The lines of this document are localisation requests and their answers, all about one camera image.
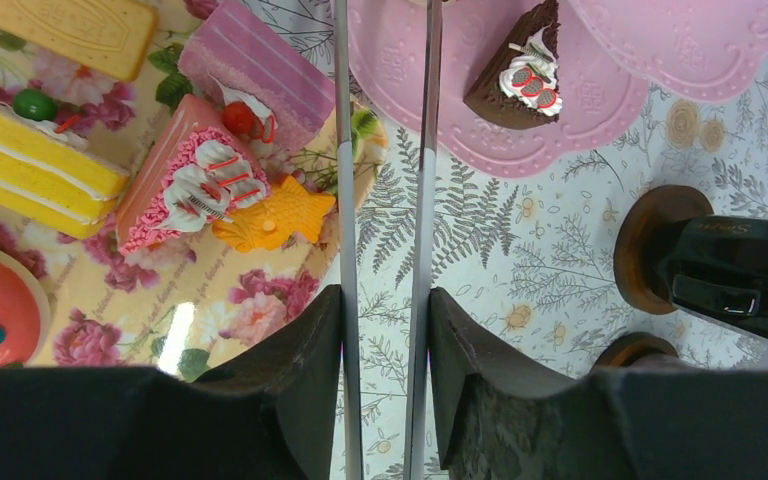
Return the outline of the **chocolate cake piece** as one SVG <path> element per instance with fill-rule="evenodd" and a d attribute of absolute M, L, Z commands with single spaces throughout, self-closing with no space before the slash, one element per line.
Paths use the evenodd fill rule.
<path fill-rule="evenodd" d="M 543 1 L 519 17 L 463 97 L 478 117 L 511 130 L 558 120 L 558 10 L 556 1 Z"/>

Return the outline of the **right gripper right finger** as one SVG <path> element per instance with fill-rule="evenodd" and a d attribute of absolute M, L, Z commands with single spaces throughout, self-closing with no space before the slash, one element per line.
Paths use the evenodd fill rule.
<path fill-rule="evenodd" d="M 575 380 L 512 347 L 442 288 L 429 298 L 438 453 L 452 479 L 583 479 L 557 408 Z"/>

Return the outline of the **tan biscuit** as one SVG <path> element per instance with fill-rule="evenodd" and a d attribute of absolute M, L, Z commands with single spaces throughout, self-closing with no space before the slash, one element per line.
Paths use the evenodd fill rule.
<path fill-rule="evenodd" d="M 157 23 L 139 1 L 0 1 L 0 30 L 123 82 L 138 77 Z"/>

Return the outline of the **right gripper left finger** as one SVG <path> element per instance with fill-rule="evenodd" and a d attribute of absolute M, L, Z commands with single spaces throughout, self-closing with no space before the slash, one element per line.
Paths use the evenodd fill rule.
<path fill-rule="evenodd" d="M 293 321 L 199 376 L 219 397 L 208 479 L 326 479 L 340 375 L 342 291 L 323 289 Z"/>

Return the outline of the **brown wooden saucer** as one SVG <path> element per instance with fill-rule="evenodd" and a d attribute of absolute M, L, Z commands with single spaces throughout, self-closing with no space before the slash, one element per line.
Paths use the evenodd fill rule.
<path fill-rule="evenodd" d="M 614 340 L 597 358 L 599 367 L 626 368 L 652 356 L 678 358 L 675 347 L 667 340 L 646 332 L 632 332 Z"/>
<path fill-rule="evenodd" d="M 643 194 L 626 215 L 616 238 L 613 271 L 617 289 L 632 307 L 654 315 L 675 311 L 668 283 L 656 265 L 674 249 L 687 221 L 711 215 L 713 208 L 699 190 L 663 185 Z"/>

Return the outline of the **floral dessert tray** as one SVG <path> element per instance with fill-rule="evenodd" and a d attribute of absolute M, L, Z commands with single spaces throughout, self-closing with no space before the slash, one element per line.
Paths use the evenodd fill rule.
<path fill-rule="evenodd" d="M 178 68 L 186 41 L 224 1 L 139 2 L 155 7 L 158 23 L 131 82 L 0 30 L 0 102 L 86 138 L 94 155 L 129 173 L 104 226 L 84 239 L 0 206 L 0 249 L 38 279 L 51 309 L 42 350 L 17 366 L 154 364 L 191 381 L 298 317 L 339 247 L 335 106 L 306 146 L 279 147 L 276 120 L 254 97 L 237 93 L 220 103 Z M 296 236 L 279 249 L 241 253 L 214 236 L 215 221 L 128 255 L 118 251 L 118 206 L 187 94 L 219 111 L 271 187 L 290 175 L 336 198 L 317 243 Z M 376 179 L 386 134 L 372 111 L 350 112 L 356 208 Z"/>

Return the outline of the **orange tart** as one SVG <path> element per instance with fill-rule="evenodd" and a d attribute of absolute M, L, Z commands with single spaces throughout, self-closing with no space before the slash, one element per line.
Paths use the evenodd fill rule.
<path fill-rule="evenodd" d="M 310 192 L 287 175 L 272 185 L 270 196 L 232 212 L 230 223 L 217 221 L 211 230 L 216 238 L 241 253 L 279 249 L 296 236 L 315 244 L 335 203 L 332 194 Z"/>

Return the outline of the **strawberry cream cake slice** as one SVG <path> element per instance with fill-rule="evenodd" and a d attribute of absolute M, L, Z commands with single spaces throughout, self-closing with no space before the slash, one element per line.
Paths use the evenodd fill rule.
<path fill-rule="evenodd" d="M 249 146 L 192 94 L 179 103 L 115 214 L 118 251 L 128 255 L 262 202 L 272 187 Z"/>

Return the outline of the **black mug white inside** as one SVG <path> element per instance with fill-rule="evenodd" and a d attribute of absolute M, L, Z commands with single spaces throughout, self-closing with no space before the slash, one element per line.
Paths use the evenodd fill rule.
<path fill-rule="evenodd" d="M 768 340 L 768 219 L 671 223 L 656 228 L 643 257 L 670 304 Z"/>

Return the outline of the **pink three-tier cake stand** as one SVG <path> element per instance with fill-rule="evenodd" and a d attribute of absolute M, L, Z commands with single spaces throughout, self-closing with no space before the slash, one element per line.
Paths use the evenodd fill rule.
<path fill-rule="evenodd" d="M 515 131 L 463 101 L 532 8 L 529 1 L 449 1 L 442 8 L 438 146 L 495 177 L 524 178 L 564 154 L 602 147 L 640 114 L 658 83 L 716 103 L 749 85 L 768 54 L 768 1 L 563 1 L 556 122 Z"/>

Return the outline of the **metal tongs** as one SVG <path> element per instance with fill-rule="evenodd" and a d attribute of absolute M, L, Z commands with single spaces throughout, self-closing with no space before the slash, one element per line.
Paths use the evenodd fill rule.
<path fill-rule="evenodd" d="M 348 6 L 333 5 L 335 34 L 335 97 L 340 224 L 340 287 L 343 317 L 344 426 L 346 476 L 364 476 L 360 419 L 360 349 L 356 254 L 354 159 L 351 138 Z M 424 476 L 426 389 L 428 363 L 428 306 L 432 284 L 434 195 L 437 164 L 438 113 L 442 58 L 442 4 L 427 4 L 424 97 L 421 151 L 418 162 L 418 204 L 410 319 L 410 361 L 406 403 L 403 476 Z"/>

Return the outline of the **pink wafer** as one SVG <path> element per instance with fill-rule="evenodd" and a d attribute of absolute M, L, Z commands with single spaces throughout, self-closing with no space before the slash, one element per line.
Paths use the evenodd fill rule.
<path fill-rule="evenodd" d="M 224 1 L 186 41 L 178 68 L 220 103 L 242 93 L 276 120 L 276 144 L 295 152 L 315 139 L 335 106 L 332 80 L 241 1 Z"/>

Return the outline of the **yellow roll cake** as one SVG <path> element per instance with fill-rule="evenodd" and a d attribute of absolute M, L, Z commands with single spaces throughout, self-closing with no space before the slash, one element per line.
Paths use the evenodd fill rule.
<path fill-rule="evenodd" d="M 65 235 L 96 234 L 129 173 L 94 155 L 88 140 L 0 102 L 0 206 Z"/>

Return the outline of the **floral tablecloth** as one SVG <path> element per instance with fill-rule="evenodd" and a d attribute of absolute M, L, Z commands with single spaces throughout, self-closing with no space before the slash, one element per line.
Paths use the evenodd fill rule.
<path fill-rule="evenodd" d="M 426 10 L 394 14 L 358 2 L 374 26 L 416 26 L 405 46 L 385 38 L 354 63 L 376 70 L 352 89 L 390 134 L 377 183 L 357 215 L 363 477 L 403 475 L 409 395 L 410 305 L 417 115 L 377 93 L 422 66 Z M 698 104 L 639 84 L 638 109 L 612 142 L 564 155 L 524 179 L 497 179 L 440 149 L 436 166 L 434 282 L 506 342 L 566 375 L 586 373 L 620 336 L 646 331 L 694 365 L 768 366 L 768 342 L 686 313 L 629 306 L 614 283 L 616 233 L 632 204 L 667 183 L 699 188 L 718 212 L 768 217 L 768 56 L 748 91 Z"/>

